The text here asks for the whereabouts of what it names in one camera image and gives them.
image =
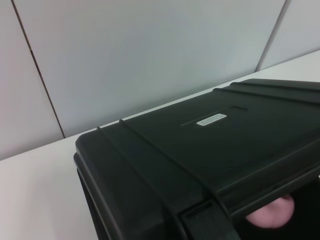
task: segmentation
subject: plastic case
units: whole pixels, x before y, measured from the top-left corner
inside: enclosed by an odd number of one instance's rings
[[[320,84],[249,79],[85,133],[100,240],[319,239]],[[245,216],[291,193],[285,226]]]

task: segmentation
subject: table surface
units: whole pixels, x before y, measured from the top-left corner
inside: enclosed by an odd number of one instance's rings
[[[215,88],[251,78],[320,82],[319,66],[320,51],[316,51]],[[208,93],[213,88],[125,119]],[[75,141],[81,134],[0,161],[0,239],[98,239],[73,159]]]

